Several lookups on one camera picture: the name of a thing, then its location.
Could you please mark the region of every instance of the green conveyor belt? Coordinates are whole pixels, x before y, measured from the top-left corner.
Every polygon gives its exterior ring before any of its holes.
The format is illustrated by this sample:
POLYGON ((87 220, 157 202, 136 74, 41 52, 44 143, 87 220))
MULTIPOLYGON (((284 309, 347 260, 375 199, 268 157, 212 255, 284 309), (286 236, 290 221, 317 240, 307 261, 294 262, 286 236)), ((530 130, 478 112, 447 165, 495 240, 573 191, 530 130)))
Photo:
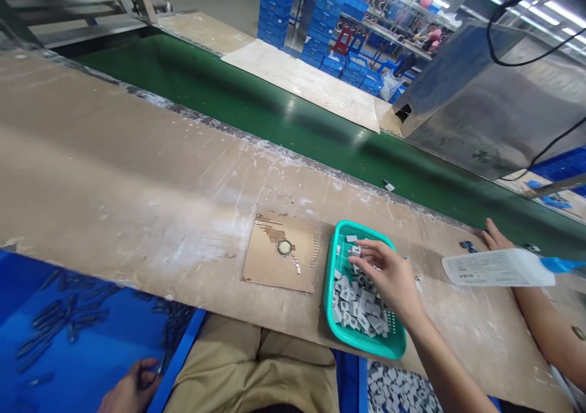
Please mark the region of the green conveyor belt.
POLYGON ((486 217, 515 243, 586 259, 586 226, 427 154, 375 134, 165 34, 76 59, 371 184, 482 228, 486 217))

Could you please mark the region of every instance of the teal plastic basket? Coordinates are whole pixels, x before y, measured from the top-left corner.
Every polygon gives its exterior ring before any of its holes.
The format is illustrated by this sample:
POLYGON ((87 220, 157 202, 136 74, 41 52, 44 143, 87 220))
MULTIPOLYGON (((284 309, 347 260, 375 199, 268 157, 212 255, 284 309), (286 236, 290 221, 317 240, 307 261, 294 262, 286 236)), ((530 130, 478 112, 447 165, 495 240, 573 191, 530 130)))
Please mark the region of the teal plastic basket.
POLYGON ((344 328, 342 324, 339 325, 334 322, 331 309, 331 301, 334 293, 334 270, 338 270, 344 276, 348 276, 349 280, 352 279, 352 264, 348 262, 348 250, 351 249, 354 243, 346 242, 346 236, 349 235, 356 235, 358 239, 381 240, 395 250, 395 246, 389 238, 368 227, 352 221, 340 221, 336 225, 336 230, 331 237, 324 290, 325 315, 328 319, 330 329, 338 340, 356 349, 388 359, 400 359, 407 347, 407 335, 405 328, 391 311, 382 311, 389 324, 390 332, 387 338, 382 336, 370 338, 368 335, 356 331, 349 326, 344 328), (339 256, 336 255, 338 245, 340 246, 339 256))

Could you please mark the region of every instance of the white spray bottle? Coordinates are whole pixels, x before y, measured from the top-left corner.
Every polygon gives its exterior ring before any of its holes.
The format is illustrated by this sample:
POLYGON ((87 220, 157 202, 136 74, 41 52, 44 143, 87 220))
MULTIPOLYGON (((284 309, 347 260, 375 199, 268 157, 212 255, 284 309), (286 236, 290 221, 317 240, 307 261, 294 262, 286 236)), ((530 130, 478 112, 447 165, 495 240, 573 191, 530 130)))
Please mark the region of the white spray bottle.
POLYGON ((555 274, 586 267, 559 257, 539 257, 522 248, 444 257, 447 277, 460 286, 539 287, 555 285, 555 274))

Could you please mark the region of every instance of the khaki pants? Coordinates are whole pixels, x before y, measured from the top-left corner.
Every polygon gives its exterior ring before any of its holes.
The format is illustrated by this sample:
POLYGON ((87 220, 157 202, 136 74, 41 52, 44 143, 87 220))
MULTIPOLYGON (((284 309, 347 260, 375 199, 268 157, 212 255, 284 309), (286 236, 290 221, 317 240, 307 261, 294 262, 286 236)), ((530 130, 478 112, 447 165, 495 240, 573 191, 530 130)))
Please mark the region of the khaki pants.
POLYGON ((208 314, 165 413, 247 413, 273 404, 290 404, 305 413, 338 413, 331 351, 208 314))

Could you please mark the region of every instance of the blue spray nozzle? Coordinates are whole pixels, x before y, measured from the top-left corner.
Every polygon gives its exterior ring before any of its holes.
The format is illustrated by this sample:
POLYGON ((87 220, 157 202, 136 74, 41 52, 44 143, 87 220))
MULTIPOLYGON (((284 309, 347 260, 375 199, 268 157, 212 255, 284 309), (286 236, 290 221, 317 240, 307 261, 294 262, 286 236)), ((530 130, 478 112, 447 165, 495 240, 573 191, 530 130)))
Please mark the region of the blue spray nozzle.
POLYGON ((586 262, 575 262, 559 257, 542 257, 540 261, 552 273, 569 273, 575 268, 586 267, 586 262))

